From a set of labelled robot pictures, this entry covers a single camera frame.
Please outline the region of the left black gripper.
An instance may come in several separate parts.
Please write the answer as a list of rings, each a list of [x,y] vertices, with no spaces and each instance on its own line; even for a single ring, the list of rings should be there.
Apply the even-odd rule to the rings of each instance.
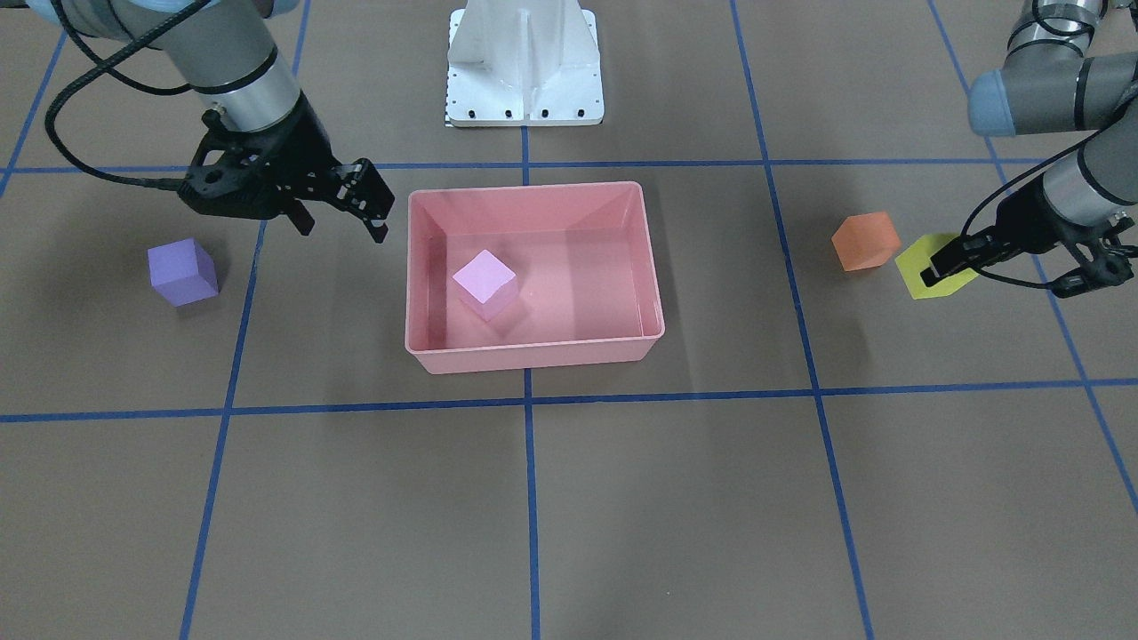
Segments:
[[[921,284],[935,287],[953,276],[999,264],[1024,254],[1041,255],[1057,244],[1073,243],[1081,227],[1061,216],[1042,182],[1030,182],[997,207],[992,227],[954,236],[927,259]]]

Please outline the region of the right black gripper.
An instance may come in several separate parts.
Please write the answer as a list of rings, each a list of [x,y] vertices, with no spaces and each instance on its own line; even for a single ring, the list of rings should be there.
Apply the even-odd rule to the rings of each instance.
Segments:
[[[277,194],[257,206],[256,221],[284,214],[289,200],[287,219],[302,236],[310,236],[316,220],[300,200],[324,202],[357,218],[376,244],[385,243],[394,192],[370,159],[341,165],[308,96],[302,93],[288,117],[269,128],[267,134],[261,177]]]

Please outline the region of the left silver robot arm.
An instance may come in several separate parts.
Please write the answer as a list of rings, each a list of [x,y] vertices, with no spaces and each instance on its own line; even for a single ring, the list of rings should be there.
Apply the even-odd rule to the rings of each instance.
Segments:
[[[1135,54],[1092,57],[1106,1],[1026,1],[1009,33],[1001,68],[970,89],[970,126],[983,137],[1085,132],[990,195],[995,222],[963,227],[927,259],[918,286],[930,289],[960,273],[1022,254],[1063,247],[1072,271],[1042,284],[1056,297],[1121,286],[1133,278],[1135,247],[1121,233],[1133,225],[1137,200]]]

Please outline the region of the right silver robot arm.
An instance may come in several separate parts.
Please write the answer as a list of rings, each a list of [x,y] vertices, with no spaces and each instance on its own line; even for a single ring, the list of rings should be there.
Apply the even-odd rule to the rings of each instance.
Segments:
[[[92,66],[46,109],[46,136],[72,166],[117,184],[175,192],[206,216],[251,221],[287,218],[302,235],[314,227],[318,200],[365,224],[384,243],[395,198],[373,162],[344,164],[302,92],[265,20],[284,1],[28,1],[60,25]],[[167,54],[183,77],[180,92],[203,99],[206,133],[182,178],[143,179],[96,169],[61,141],[61,107],[98,77],[145,49]]]

